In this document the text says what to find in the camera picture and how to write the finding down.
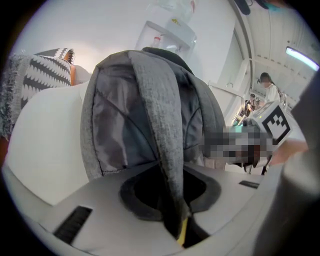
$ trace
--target woman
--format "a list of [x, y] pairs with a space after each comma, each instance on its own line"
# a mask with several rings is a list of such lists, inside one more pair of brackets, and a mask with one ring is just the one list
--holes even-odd
[[276, 100], [278, 100], [279, 102], [281, 101], [279, 90], [275, 86], [274, 82], [272, 82], [272, 79], [268, 73], [261, 74], [260, 82], [261, 82], [261, 84], [263, 84], [263, 86], [266, 90], [264, 103], [274, 102]]

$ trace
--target white plastic body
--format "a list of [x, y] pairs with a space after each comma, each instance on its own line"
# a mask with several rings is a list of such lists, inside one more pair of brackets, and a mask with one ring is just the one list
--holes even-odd
[[266, 103], [262, 108], [250, 115], [253, 125], [261, 132], [272, 135], [273, 149], [277, 149], [292, 131], [287, 114], [279, 106], [278, 100]]
[[135, 45], [135, 50], [142, 50], [153, 44], [155, 37], [161, 37], [160, 49], [177, 53], [188, 62], [197, 42], [195, 32], [172, 12], [153, 6]]

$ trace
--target black and white zigzag pattern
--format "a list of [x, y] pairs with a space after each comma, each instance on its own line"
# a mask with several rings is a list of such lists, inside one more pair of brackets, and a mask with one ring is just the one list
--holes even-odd
[[33, 55], [23, 79], [21, 107], [23, 108], [36, 93], [44, 89], [70, 85], [70, 64], [66, 60], [59, 57]]

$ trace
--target white cushion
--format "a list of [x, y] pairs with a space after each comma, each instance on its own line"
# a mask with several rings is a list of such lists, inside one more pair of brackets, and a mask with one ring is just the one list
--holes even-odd
[[55, 205], [89, 182], [80, 148], [88, 82], [37, 93], [22, 109], [5, 164], [36, 196]]

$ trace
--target white wall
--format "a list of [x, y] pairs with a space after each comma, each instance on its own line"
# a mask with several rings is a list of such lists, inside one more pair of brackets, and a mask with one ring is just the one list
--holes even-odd
[[[152, 0], [48, 0], [29, 21], [13, 52], [74, 48], [88, 71], [112, 53], [134, 49]], [[201, 0], [189, 25], [197, 35], [189, 66], [206, 83], [218, 81], [236, 16], [226, 0]]]
[[241, 55], [240, 46], [236, 34], [233, 33], [229, 51], [217, 84], [225, 87], [228, 83], [232, 83], [232, 85], [229, 84], [228, 87], [234, 88], [242, 61], [243, 57]]

